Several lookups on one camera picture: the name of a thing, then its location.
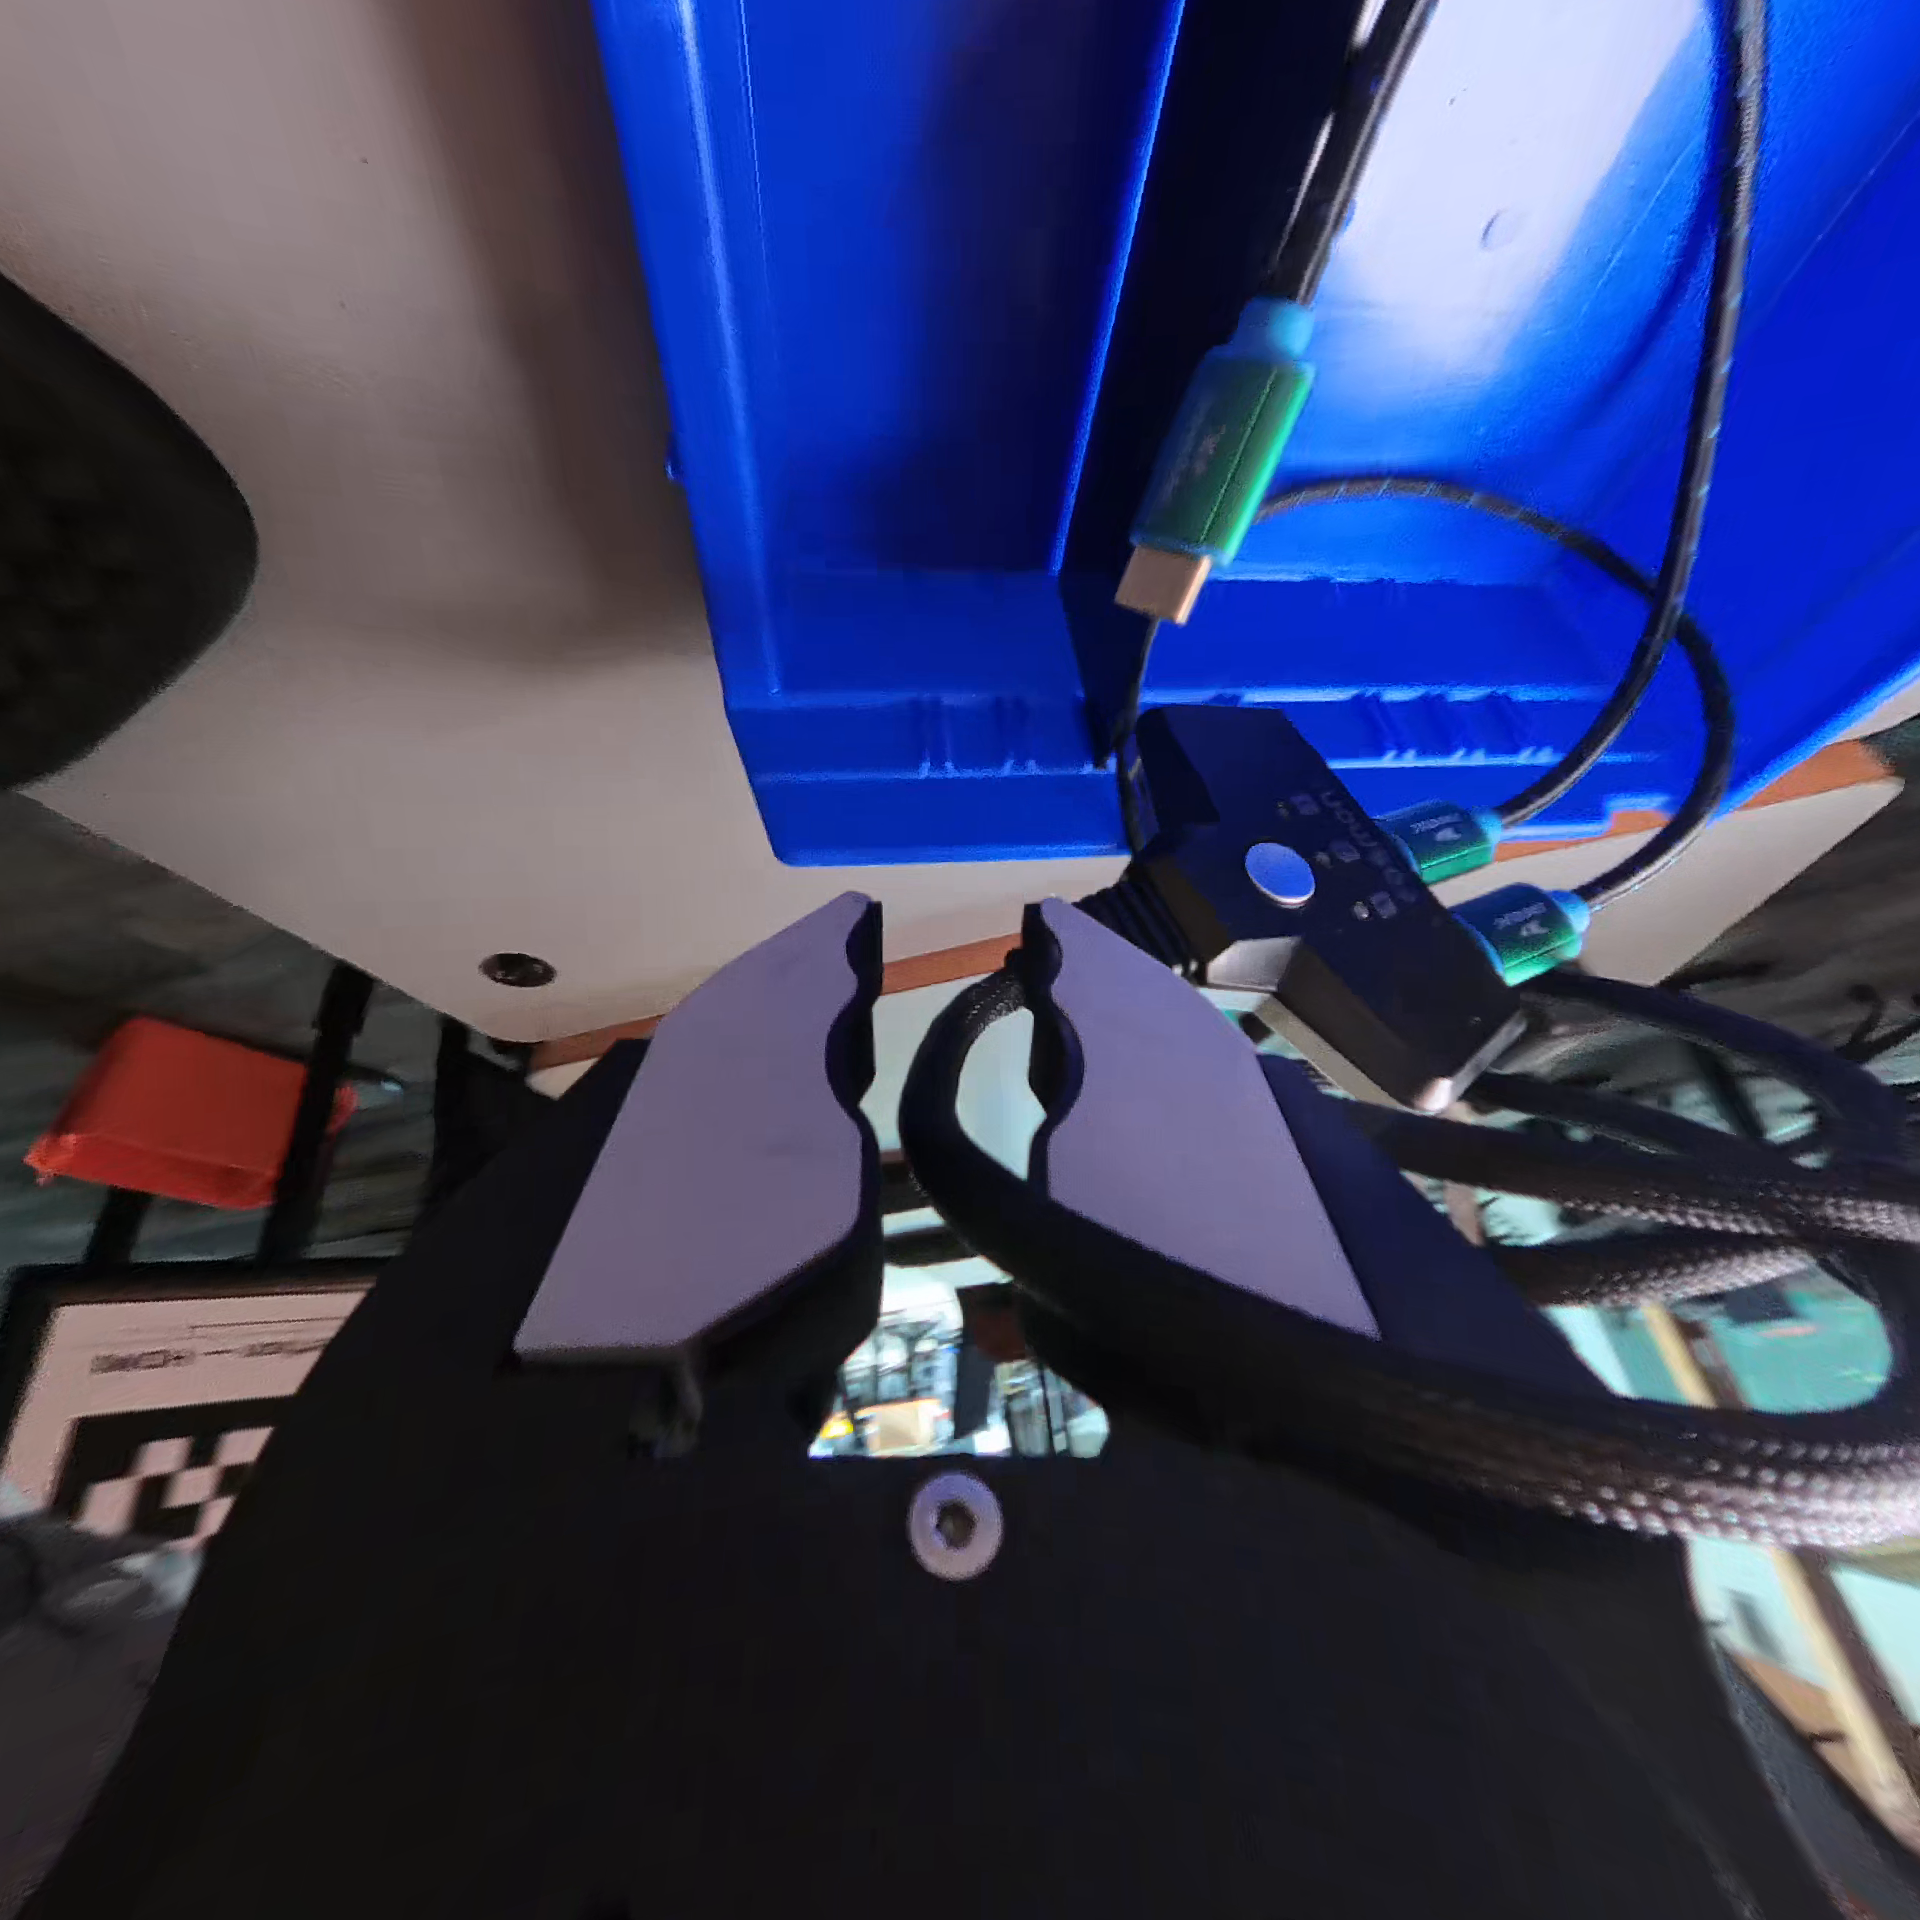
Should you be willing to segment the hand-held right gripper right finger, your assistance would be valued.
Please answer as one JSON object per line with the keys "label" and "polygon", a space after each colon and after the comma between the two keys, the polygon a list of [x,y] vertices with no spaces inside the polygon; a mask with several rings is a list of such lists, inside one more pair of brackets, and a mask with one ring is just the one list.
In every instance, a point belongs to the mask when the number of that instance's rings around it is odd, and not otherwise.
{"label": "hand-held right gripper right finger", "polygon": [[1028,1177],[1147,1252],[1361,1338],[1373,1308],[1252,1042],[1063,898],[1026,910]]}

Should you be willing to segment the framed black white marker sign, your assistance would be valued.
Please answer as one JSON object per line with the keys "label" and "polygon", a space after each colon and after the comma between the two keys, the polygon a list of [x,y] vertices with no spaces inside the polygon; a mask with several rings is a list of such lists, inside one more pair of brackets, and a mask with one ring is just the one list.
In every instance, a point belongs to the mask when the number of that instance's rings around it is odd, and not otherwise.
{"label": "framed black white marker sign", "polygon": [[5,1510],[206,1548],[385,1263],[23,1269],[3,1319]]}

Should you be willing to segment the braided hdmi cable green plug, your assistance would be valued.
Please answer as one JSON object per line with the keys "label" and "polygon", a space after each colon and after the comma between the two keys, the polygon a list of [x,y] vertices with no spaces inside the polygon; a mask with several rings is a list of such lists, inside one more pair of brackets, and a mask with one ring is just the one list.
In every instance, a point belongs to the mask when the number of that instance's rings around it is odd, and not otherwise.
{"label": "braided hdmi cable green plug", "polygon": [[1678,645],[1693,677],[1702,746],[1693,782],[1675,814],[1635,854],[1623,857],[1614,868],[1574,890],[1587,908],[1602,908],[1661,873],[1711,825],[1733,782],[1738,755],[1738,709],[1722,660],[1711,639],[1687,612],[1687,587],[1678,594],[1661,589],[1641,567],[1620,556],[1597,535],[1567,525],[1535,513],[1511,495],[1481,486],[1468,486],[1436,475],[1407,473],[1357,473],[1348,477],[1322,477],[1274,493],[1258,513],[1260,521],[1285,513],[1317,506],[1337,506],[1370,499],[1413,499],[1474,513],[1531,532],[1578,561],[1588,562],[1614,585],[1638,594],[1649,603],[1650,629],[1669,620],[1663,638],[1646,631],[1620,681],[1596,714],[1587,733],[1558,759],[1539,782],[1523,789],[1514,801],[1485,810],[1451,803],[1427,803],[1406,806],[1399,814],[1381,817],[1388,829],[1422,879],[1451,879],[1487,868],[1503,841],[1506,829],[1531,820],[1548,804],[1566,795],[1625,731],[1638,714],[1649,689],[1663,660],[1666,647]]}
{"label": "braided hdmi cable green plug", "polygon": [[[1722,430],[1733,386],[1738,335],[1745,321],[1769,71],[1767,4],[1716,4],[1715,14],[1715,129],[1718,132],[1718,171],[1711,271],[1702,303],[1700,347],[1661,564],[1650,575],[1669,594],[1678,594],[1678,587],[1685,585],[1687,612],[1722,455]],[[1147,495],[1132,532],[1132,553],[1115,589],[1117,607],[1139,612],[1147,621],[1142,679],[1159,631],[1186,623],[1211,574],[1239,556],[1243,540],[1262,521],[1271,521],[1258,518],[1258,513],[1274,493],[1283,492],[1277,486],[1281,458],[1286,451],[1311,386],[1311,371],[1306,362],[1306,349],[1311,340],[1311,303],[1301,307],[1276,297],[1250,300],[1241,309],[1231,335],[1210,349],[1191,377],[1179,414],[1147,483]],[[1670,621],[1661,620],[1660,627],[1650,629],[1649,603],[1644,605],[1646,621],[1638,639],[1644,634],[1663,638]],[[1123,723],[1117,746],[1134,731],[1139,711],[1140,702],[1134,716]],[[1582,955],[1597,911],[1635,893],[1629,891],[1593,910],[1580,902],[1574,891],[1550,891],[1539,885],[1515,883],[1468,900],[1458,908],[1457,916],[1485,948],[1499,978],[1517,987],[1571,966]]]}

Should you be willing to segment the blue plastic bin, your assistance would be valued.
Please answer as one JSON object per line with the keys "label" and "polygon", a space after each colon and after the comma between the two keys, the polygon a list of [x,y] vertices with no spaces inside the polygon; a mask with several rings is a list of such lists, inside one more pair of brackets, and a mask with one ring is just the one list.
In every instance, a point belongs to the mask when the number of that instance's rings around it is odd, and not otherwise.
{"label": "blue plastic bin", "polygon": [[[1437,475],[1660,567],[1716,4],[1437,4],[1277,470]],[[795,867],[1119,852],[1061,575],[1181,4],[595,4],[726,721]],[[1690,593],[1730,804],[1915,681],[1915,4],[1767,4]]]}

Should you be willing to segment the black bin divider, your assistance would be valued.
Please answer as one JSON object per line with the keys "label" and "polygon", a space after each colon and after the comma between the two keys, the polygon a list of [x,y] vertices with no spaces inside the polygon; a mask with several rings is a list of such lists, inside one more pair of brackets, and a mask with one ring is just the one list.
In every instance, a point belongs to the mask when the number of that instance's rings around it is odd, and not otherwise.
{"label": "black bin divider", "polygon": [[1063,556],[1095,764],[1113,759],[1145,681],[1147,621],[1113,596],[1193,372],[1250,300],[1311,303],[1430,17],[1181,4]]}

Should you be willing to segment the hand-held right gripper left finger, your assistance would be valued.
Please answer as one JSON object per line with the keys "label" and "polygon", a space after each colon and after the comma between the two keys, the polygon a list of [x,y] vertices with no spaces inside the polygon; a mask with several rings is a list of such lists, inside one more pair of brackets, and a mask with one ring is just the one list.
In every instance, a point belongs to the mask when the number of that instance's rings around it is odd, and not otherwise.
{"label": "hand-held right gripper left finger", "polygon": [[806,1444],[879,1313],[879,905],[842,893],[718,969],[649,1038],[514,1358],[629,1373],[638,1449],[754,1389]]}

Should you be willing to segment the silver hub adapter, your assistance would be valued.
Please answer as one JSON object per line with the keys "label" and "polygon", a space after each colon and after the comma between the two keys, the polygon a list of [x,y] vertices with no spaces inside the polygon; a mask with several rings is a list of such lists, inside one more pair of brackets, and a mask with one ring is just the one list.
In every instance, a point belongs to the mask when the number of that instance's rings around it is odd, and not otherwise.
{"label": "silver hub adapter", "polygon": [[1142,843],[1087,900],[1125,940],[1265,996],[1327,1079],[1415,1113],[1519,1041],[1519,995],[1283,711],[1151,709],[1127,769]]}

